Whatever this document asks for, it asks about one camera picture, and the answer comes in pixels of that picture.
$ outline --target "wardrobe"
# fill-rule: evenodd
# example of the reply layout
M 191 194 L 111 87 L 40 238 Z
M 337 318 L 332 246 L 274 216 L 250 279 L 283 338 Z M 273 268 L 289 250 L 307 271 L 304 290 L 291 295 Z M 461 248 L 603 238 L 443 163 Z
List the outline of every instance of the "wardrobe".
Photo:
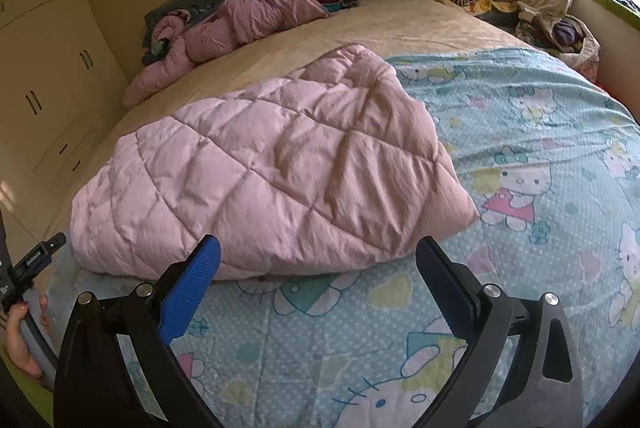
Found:
M 87 0 L 0 0 L 0 211 L 12 259 L 42 240 L 127 86 Z

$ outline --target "hello kitty print bedsheet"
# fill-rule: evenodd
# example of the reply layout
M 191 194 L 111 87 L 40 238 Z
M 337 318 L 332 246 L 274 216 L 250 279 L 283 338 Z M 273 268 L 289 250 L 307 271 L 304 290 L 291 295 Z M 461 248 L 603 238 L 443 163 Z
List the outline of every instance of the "hello kitty print bedsheet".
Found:
M 582 364 L 584 420 L 640 349 L 640 128 L 596 86 L 530 49 L 388 59 L 424 102 L 481 221 L 442 243 L 511 296 L 558 294 Z M 129 293 L 59 255 L 49 304 L 58 339 L 75 297 Z M 161 416 L 130 345 L 132 381 Z M 213 284 L 178 361 L 227 427 L 409 427 L 465 350 L 415 259 L 363 272 Z M 509 344 L 476 414 L 491 408 Z

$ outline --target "bed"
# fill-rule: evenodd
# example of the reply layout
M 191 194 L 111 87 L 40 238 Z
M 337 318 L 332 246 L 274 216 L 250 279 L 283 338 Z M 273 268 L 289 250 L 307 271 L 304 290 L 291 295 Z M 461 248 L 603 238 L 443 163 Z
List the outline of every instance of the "bed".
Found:
M 121 135 L 188 102 L 304 66 L 357 42 L 396 68 L 436 121 L 481 220 L 442 248 L 511 296 L 564 303 L 582 364 L 585 424 L 609 401 L 640 349 L 640 129 L 628 111 L 567 66 L 513 36 L 429 0 L 365 0 L 199 66 L 130 111 L 84 172 Z M 525 186 L 530 202 L 516 209 Z M 65 208 L 51 231 L 66 230 Z M 229 427 L 410 426 L 464 350 L 415 268 L 214 283 L 172 349 Z M 137 284 L 78 267 L 68 249 L 49 282 L 54 341 L 75 297 L 119 296 Z M 161 415 L 132 349 L 127 368 Z M 477 414 L 506 375 L 508 345 Z

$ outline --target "drawer handle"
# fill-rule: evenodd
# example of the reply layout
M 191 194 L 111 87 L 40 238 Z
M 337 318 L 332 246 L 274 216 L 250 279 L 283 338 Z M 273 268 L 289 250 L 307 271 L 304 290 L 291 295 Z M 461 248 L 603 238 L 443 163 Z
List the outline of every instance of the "drawer handle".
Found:
M 31 107 L 33 114 L 37 116 L 38 112 L 36 110 L 36 107 L 34 107 L 33 104 L 31 103 L 31 100 L 29 99 L 29 95 L 25 94 L 24 97 L 27 98 L 27 101 L 29 102 L 29 106 Z
M 36 100 L 36 103 L 38 105 L 38 109 L 42 110 L 42 105 L 40 105 L 40 102 L 38 101 L 38 97 L 36 96 L 36 93 L 33 91 L 29 91 L 31 93 L 31 96 L 33 96 L 33 99 Z

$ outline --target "silver bolt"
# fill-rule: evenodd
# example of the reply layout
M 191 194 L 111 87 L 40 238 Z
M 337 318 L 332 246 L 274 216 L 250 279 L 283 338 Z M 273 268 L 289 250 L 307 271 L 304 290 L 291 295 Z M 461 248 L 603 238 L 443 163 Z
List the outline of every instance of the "silver bolt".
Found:
M 545 300 L 549 305 L 558 305 L 560 299 L 553 293 L 545 293 Z
M 500 291 L 500 288 L 497 285 L 490 283 L 484 286 L 484 294 L 491 298 L 497 298 L 502 294 L 502 291 Z
M 145 296 L 149 296 L 153 293 L 154 287 L 149 283 L 141 283 L 138 287 L 136 287 L 136 294 L 142 298 Z
M 84 291 L 84 293 L 82 293 L 79 297 L 78 297 L 78 303 L 80 305 L 87 305 L 89 302 L 91 302 L 93 295 L 91 293 L 89 293 L 89 291 Z

